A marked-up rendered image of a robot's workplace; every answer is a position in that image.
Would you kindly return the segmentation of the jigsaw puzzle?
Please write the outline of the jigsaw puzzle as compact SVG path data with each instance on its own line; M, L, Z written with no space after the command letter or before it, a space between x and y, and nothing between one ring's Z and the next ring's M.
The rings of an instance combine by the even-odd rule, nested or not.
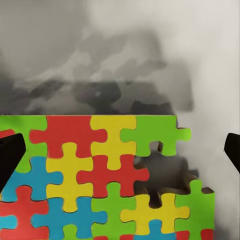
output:
M158 141L163 156L192 132L177 115L0 115L0 139L21 133L26 152L0 193L0 240L213 240L215 192L196 176L157 188L135 181Z

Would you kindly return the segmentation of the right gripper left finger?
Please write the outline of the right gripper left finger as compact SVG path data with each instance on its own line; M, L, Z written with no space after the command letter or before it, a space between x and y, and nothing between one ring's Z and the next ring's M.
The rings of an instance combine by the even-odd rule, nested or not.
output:
M26 152L21 133L0 138L0 193Z

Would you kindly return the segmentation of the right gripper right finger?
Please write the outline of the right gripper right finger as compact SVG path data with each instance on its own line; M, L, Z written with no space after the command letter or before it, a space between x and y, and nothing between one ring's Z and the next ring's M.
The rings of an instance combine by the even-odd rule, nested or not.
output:
M224 150L240 173L240 135L229 133L225 141Z

